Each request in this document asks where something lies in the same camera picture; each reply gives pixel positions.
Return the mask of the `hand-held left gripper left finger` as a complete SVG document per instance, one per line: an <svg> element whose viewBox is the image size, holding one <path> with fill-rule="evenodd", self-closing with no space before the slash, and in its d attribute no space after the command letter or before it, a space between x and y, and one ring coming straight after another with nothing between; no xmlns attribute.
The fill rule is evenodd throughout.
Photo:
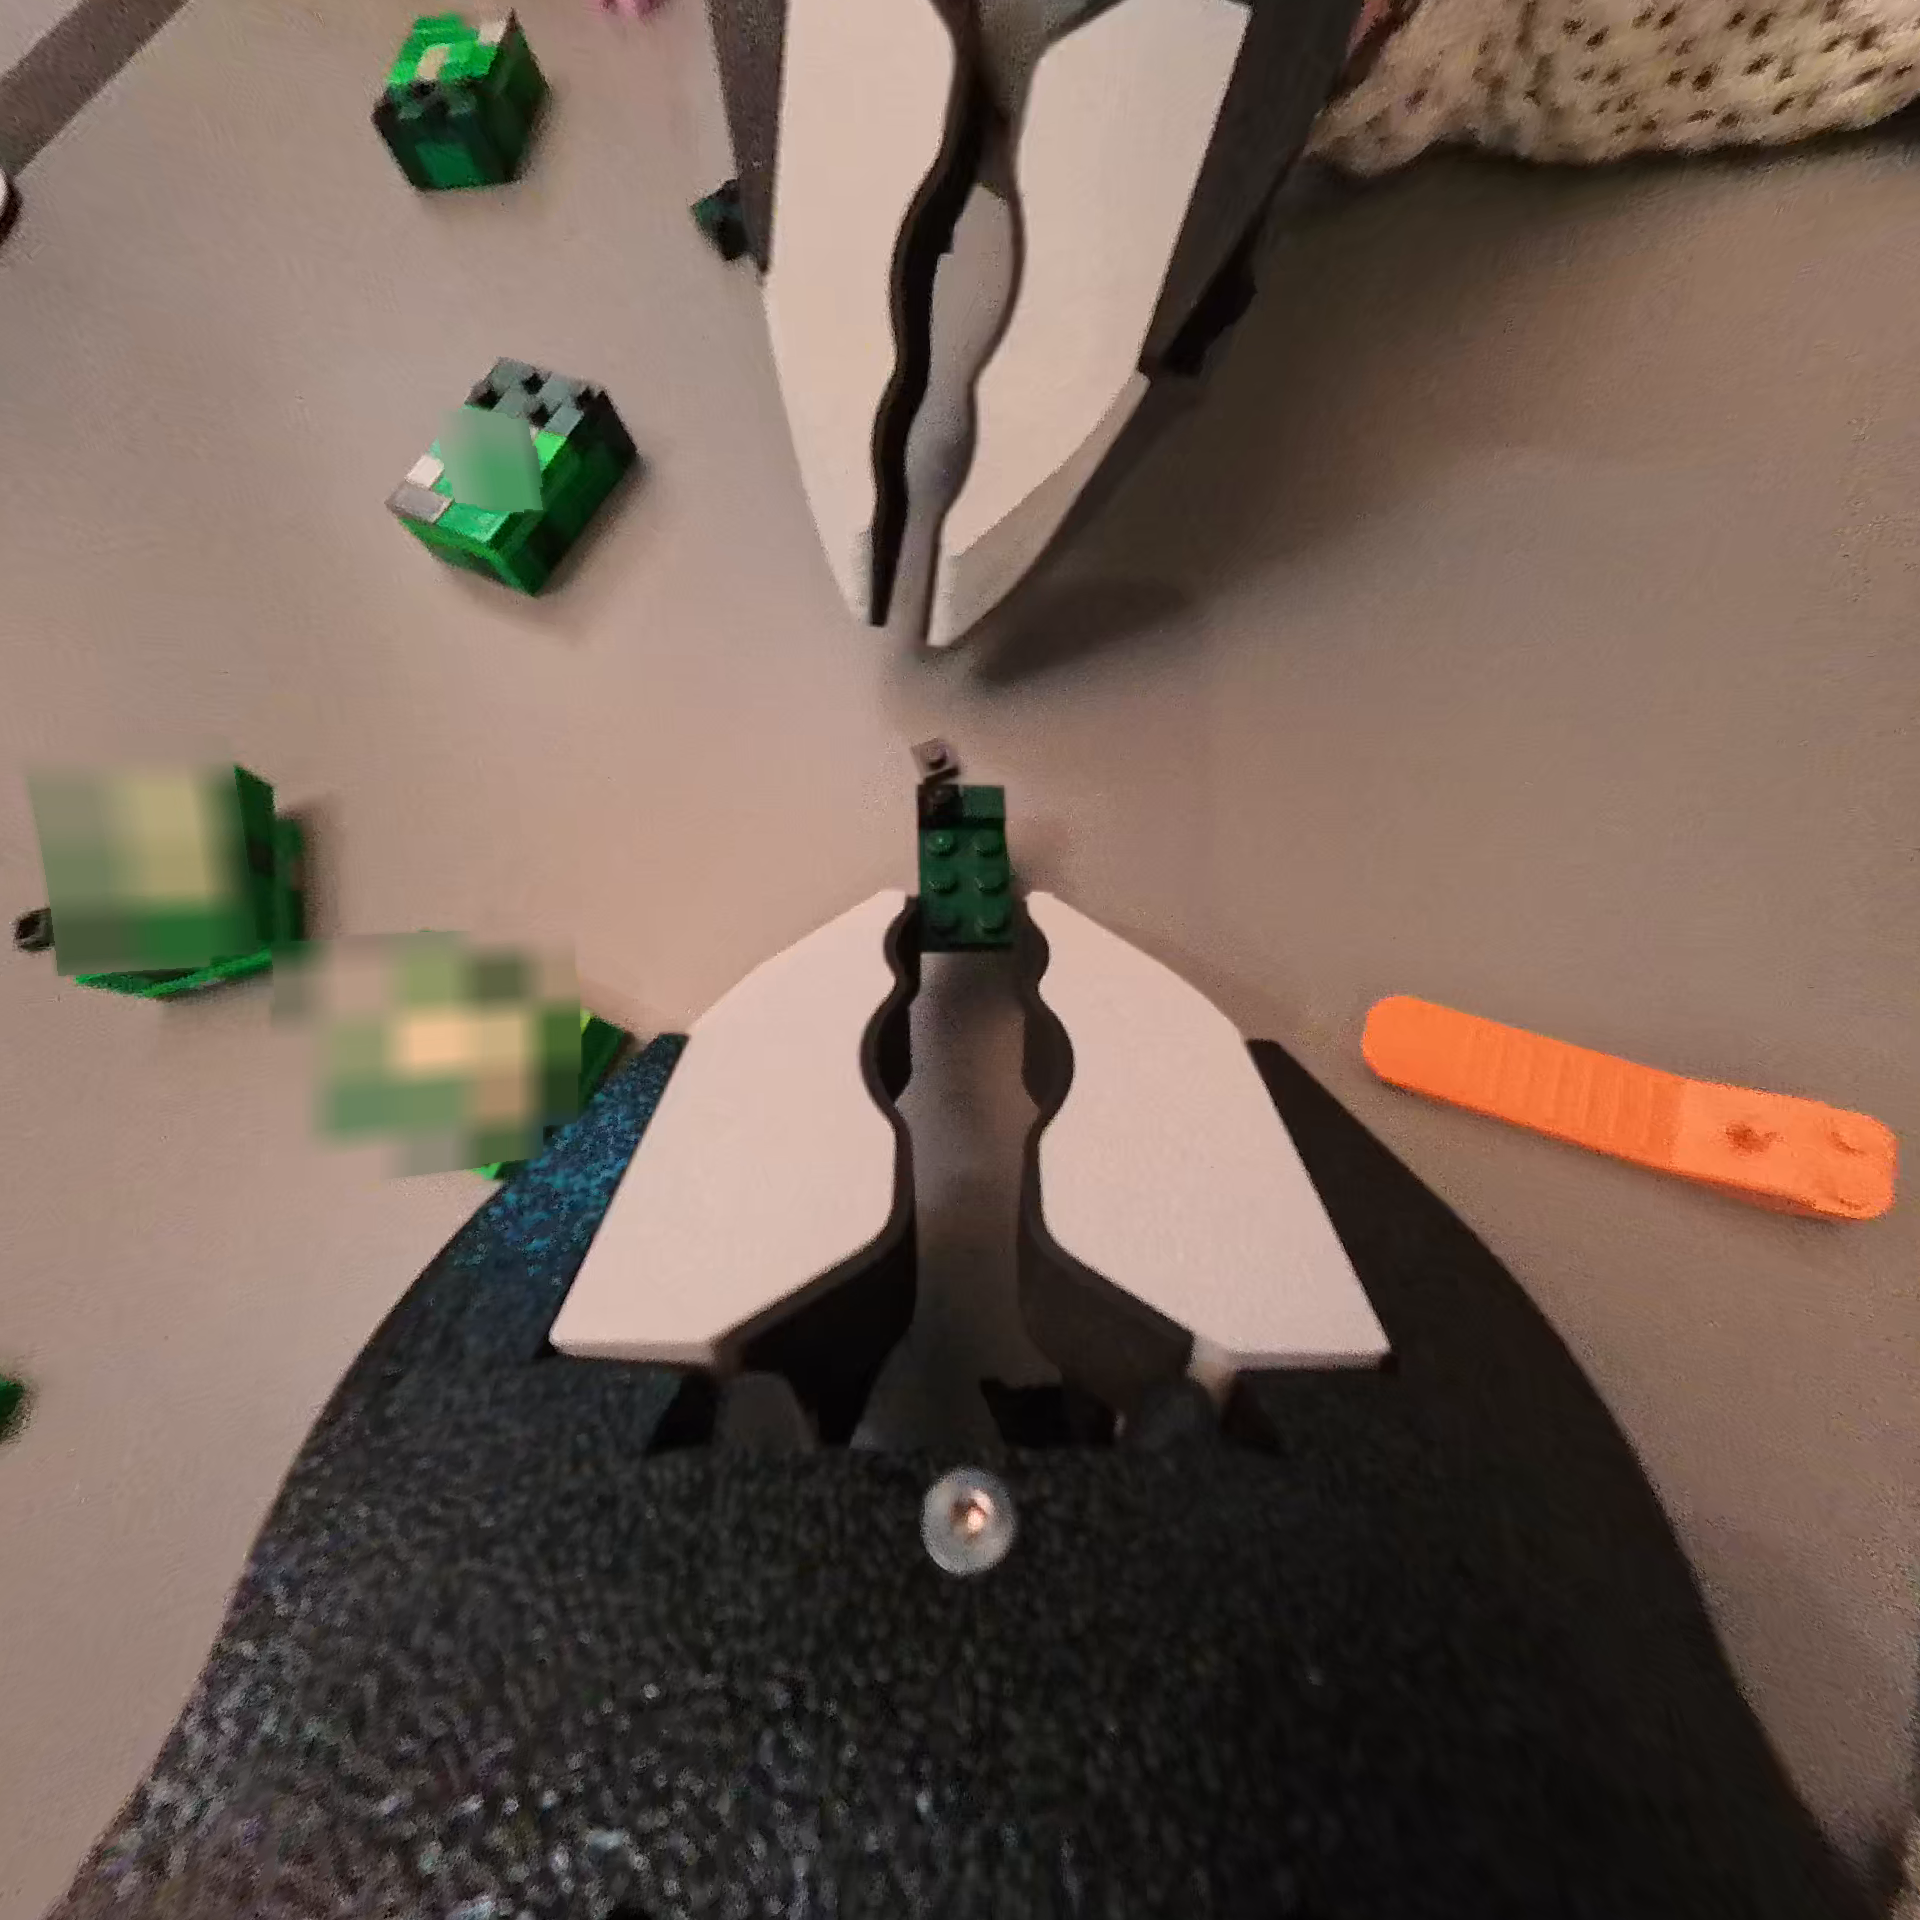
<svg viewBox="0 0 1920 1920"><path fill-rule="evenodd" d="M697 1018L550 1330L575 1360L775 1375L846 1444L917 1307L920 906L873 893Z"/></svg>

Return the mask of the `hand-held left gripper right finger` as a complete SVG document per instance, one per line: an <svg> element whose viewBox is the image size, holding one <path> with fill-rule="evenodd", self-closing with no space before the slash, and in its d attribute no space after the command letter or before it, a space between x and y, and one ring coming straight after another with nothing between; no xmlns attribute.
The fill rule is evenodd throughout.
<svg viewBox="0 0 1920 1920"><path fill-rule="evenodd" d="M1248 1038L1057 893L1025 900L1025 1326L1130 1424L1274 1374L1377 1374L1391 1336Z"/></svg>

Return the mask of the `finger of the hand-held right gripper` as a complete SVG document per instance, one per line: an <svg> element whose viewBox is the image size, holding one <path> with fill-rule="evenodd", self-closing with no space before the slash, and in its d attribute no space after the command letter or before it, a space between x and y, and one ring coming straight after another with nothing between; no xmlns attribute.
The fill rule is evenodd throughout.
<svg viewBox="0 0 1920 1920"><path fill-rule="evenodd" d="M893 612L928 311L976 147L973 4L785 11L761 301L803 494L837 589Z"/></svg>
<svg viewBox="0 0 1920 1920"><path fill-rule="evenodd" d="M1145 341L1253 11L1050 6L1015 119L1015 291L976 373L928 646L1041 562L1142 404Z"/></svg>

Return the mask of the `dark green lego assembly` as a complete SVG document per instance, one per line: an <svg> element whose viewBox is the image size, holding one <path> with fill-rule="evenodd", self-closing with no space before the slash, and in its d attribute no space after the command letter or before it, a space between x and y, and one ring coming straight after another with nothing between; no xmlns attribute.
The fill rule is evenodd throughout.
<svg viewBox="0 0 1920 1920"><path fill-rule="evenodd" d="M1015 868L1000 784L926 780L917 795L920 936L926 954L1015 941Z"/></svg>

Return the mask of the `person's right forearm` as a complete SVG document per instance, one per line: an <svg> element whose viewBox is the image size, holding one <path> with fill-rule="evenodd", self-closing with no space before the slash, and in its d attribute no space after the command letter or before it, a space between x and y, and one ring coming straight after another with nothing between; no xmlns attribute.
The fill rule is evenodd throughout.
<svg viewBox="0 0 1920 1920"><path fill-rule="evenodd" d="M1785 149L1915 107L1915 2L1366 4L1305 155L1598 167Z"/></svg>

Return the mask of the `green lego face block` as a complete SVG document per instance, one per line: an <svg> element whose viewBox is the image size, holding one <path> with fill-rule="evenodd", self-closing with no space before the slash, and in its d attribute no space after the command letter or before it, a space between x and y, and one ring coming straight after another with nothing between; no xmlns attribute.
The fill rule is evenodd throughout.
<svg viewBox="0 0 1920 1920"><path fill-rule="evenodd" d="M305 828L249 768L63 768L32 774L31 797L56 923L37 954L81 987L192 999L305 939Z"/></svg>
<svg viewBox="0 0 1920 1920"><path fill-rule="evenodd" d="M631 1040L583 1003L567 948L453 931L290 948L273 1018L305 1045L321 1133L407 1178L514 1172Z"/></svg>

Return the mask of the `green lego block dark studs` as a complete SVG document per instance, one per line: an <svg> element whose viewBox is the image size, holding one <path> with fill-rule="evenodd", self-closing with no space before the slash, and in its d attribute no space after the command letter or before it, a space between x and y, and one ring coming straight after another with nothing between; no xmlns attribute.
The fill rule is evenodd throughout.
<svg viewBox="0 0 1920 1920"><path fill-rule="evenodd" d="M498 357L386 504L442 562L538 597L637 459L602 384Z"/></svg>

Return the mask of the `dark green lego cube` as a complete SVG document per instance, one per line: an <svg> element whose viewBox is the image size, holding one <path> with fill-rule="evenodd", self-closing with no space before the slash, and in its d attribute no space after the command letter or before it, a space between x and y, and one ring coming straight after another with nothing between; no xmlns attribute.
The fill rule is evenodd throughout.
<svg viewBox="0 0 1920 1920"><path fill-rule="evenodd" d="M376 98L373 126L418 191L509 186L546 93L518 11L418 16Z"/></svg>

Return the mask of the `orange brick separator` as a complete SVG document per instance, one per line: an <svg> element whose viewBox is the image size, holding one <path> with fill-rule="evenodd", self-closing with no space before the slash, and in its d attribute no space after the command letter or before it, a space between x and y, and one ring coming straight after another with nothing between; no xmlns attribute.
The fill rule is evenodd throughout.
<svg viewBox="0 0 1920 1920"><path fill-rule="evenodd" d="M1873 1220L1897 1192L1896 1133L1810 1096L1701 1080L1403 994L1369 1007L1361 1052L1392 1087L1755 1206Z"/></svg>

